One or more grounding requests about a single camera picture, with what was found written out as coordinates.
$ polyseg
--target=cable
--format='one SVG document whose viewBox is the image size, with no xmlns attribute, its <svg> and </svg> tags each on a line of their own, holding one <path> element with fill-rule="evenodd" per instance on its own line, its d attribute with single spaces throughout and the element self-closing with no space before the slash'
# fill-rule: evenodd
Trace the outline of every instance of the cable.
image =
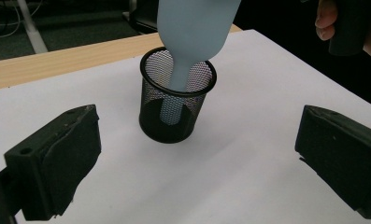
<svg viewBox="0 0 371 224">
<path fill-rule="evenodd" d="M 16 8 L 16 7 L 14 7 L 14 9 L 15 9 L 15 11 L 16 11 L 16 14 L 17 14 L 17 26 L 16 26 L 16 29 L 14 29 L 14 31 L 12 31 L 10 34 L 7 34 L 7 35 L 0 35 L 0 38 L 2 38 L 2 37 L 7 37 L 7 36 L 10 36 L 10 35 L 13 35 L 14 33 L 16 33 L 18 30 L 19 30 L 19 28 L 20 28 L 20 23 L 21 23 L 21 18 L 20 18 L 20 13 L 19 13 L 19 10 Z"/>
<path fill-rule="evenodd" d="M 36 14 L 36 12 L 40 9 L 40 7 L 42 6 L 42 4 L 43 4 L 43 0 L 40 0 L 40 2 L 38 4 L 38 6 L 36 7 L 36 9 L 31 13 L 31 16 L 34 16 Z M 15 21 L 15 22 L 12 22 L 12 23 L 0 24 L 0 26 L 6 26 L 7 27 L 7 26 L 11 26 L 11 25 L 17 25 L 16 28 L 10 34 L 0 35 L 0 37 L 7 37 L 7 36 L 10 36 L 10 35 L 13 35 L 14 33 L 16 33 L 19 30 L 20 24 L 21 24 L 21 22 L 23 22 L 23 20 L 21 19 L 19 10 L 16 7 L 14 7 L 14 10 L 16 11 L 17 19 L 18 20 Z"/>
<path fill-rule="evenodd" d="M 2 3 L 3 3 L 3 8 L 4 8 L 4 11 L 5 11 L 5 23 L 2 24 L 4 26 L 4 28 L 0 31 L 0 35 L 7 29 L 7 23 L 8 23 L 8 16 L 7 16 L 7 4 L 5 3 L 5 0 L 2 0 Z"/>
</svg>

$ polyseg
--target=mesh pencil cup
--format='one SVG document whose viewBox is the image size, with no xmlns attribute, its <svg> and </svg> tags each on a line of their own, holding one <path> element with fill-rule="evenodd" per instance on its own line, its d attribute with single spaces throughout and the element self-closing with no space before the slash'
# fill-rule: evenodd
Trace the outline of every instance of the mesh pencil cup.
<svg viewBox="0 0 371 224">
<path fill-rule="evenodd" d="M 173 66 L 166 48 L 151 50 L 140 63 L 139 123 L 147 136 L 162 143 L 177 143 L 191 135 L 206 95 L 217 81 L 213 65 L 202 62 L 190 70 L 186 91 L 169 90 Z"/>
</svg>

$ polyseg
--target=black tool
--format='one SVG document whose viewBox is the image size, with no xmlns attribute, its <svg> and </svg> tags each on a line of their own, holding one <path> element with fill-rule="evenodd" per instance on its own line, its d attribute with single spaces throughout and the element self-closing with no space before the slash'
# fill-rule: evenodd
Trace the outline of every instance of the black tool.
<svg viewBox="0 0 371 224">
<path fill-rule="evenodd" d="M 80 181 L 101 152 L 95 105 L 85 105 L 52 120 L 5 153 L 0 172 L 0 224 L 49 220 L 62 215 Z"/>
<path fill-rule="evenodd" d="M 338 10 L 335 34 L 329 52 L 335 56 L 351 56 L 363 50 L 371 20 L 371 0 L 335 0 Z"/>
<path fill-rule="evenodd" d="M 295 150 L 345 203 L 371 218 L 371 129 L 306 105 Z"/>
</svg>

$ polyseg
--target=white tabletop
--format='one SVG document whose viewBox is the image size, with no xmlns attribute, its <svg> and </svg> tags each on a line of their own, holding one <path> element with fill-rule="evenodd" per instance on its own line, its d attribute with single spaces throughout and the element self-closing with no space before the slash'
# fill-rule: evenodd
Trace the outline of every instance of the white tabletop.
<svg viewBox="0 0 371 224">
<path fill-rule="evenodd" d="M 161 144 L 138 124 L 140 58 L 0 90 L 0 170 L 6 151 L 61 113 L 97 106 L 102 154 L 49 223 L 371 223 L 294 150 L 304 105 L 371 128 L 369 103 L 257 32 L 238 32 L 211 60 L 218 82 L 193 134 Z"/>
</svg>

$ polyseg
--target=plastic bottle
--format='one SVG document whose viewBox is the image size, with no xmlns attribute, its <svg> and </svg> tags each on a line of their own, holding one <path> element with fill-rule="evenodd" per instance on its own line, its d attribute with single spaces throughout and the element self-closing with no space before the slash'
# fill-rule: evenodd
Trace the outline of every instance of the plastic bottle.
<svg viewBox="0 0 371 224">
<path fill-rule="evenodd" d="M 174 60 L 168 88 L 186 91 L 189 71 L 223 47 L 241 0 L 160 0 L 158 33 Z M 171 113 L 165 113 L 167 107 Z M 182 102 L 164 99 L 161 120 L 179 122 Z"/>
</svg>

